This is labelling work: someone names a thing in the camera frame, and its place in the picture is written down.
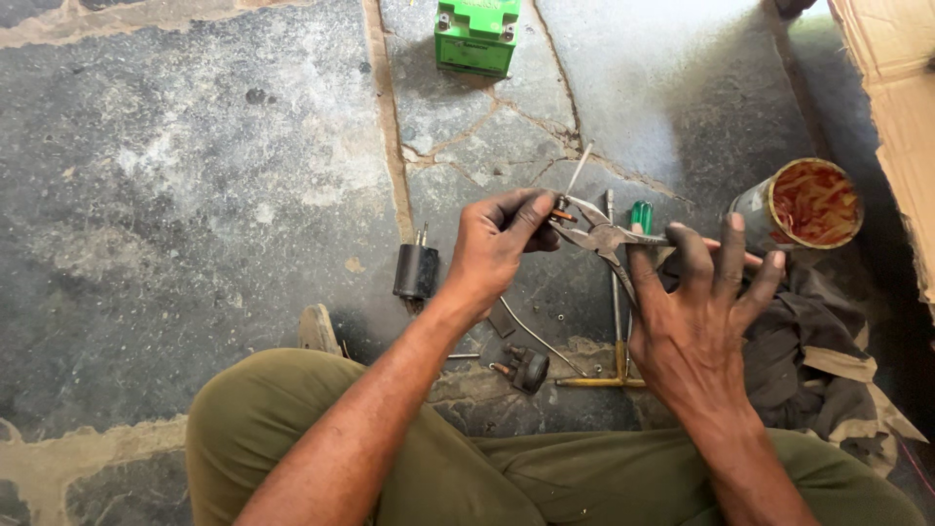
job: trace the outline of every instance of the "pliers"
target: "pliers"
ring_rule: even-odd
[[[638,308],[637,293],[630,282],[630,277],[626,270],[621,266],[620,260],[615,253],[617,247],[622,243],[636,243],[654,246],[675,246],[669,238],[664,236],[648,236],[631,232],[621,226],[615,226],[613,222],[604,215],[600,209],[593,204],[572,196],[562,196],[566,203],[575,205],[581,211],[582,217],[591,227],[587,232],[577,228],[565,228],[561,219],[556,219],[553,215],[549,219],[549,225],[566,241],[580,246],[583,249],[591,250],[601,256],[608,265],[611,266],[613,273],[617,275],[621,285],[624,286],[626,294],[630,297],[631,307]]]

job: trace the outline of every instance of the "cracked stone floor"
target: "cracked stone floor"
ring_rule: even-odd
[[[0,523],[190,523],[185,414],[213,374],[294,345],[316,302],[371,363],[410,320],[391,289],[413,225],[443,277],[464,204],[564,187],[589,140],[577,196],[708,235],[813,154],[755,0],[523,0],[500,81],[435,69],[435,5],[0,7]],[[526,256],[506,299],[606,375],[610,279],[567,247]],[[432,391],[467,434],[673,425],[641,391],[510,390],[486,368],[502,346],[475,327],[457,351],[481,360]]]

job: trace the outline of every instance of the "cardboard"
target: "cardboard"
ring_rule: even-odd
[[[828,0],[864,75],[877,157],[915,250],[921,300],[935,315],[935,0]]]

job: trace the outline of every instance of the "black cylindrical part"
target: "black cylindrical part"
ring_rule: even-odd
[[[393,294],[405,300],[424,300],[435,294],[439,251],[418,244],[399,245]]]

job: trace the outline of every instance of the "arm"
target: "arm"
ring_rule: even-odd
[[[522,189],[464,208],[444,286],[282,458],[237,526],[364,522],[445,357],[506,291],[524,250],[557,248],[539,230],[554,199]]]
[[[739,299],[743,217],[728,214],[714,265],[694,230],[673,223],[685,272],[667,294],[644,247],[628,247],[641,312],[630,356],[646,386],[679,419],[708,464],[721,510],[731,524],[817,525],[776,457],[743,385],[741,335],[772,299],[784,254],[769,253]]]

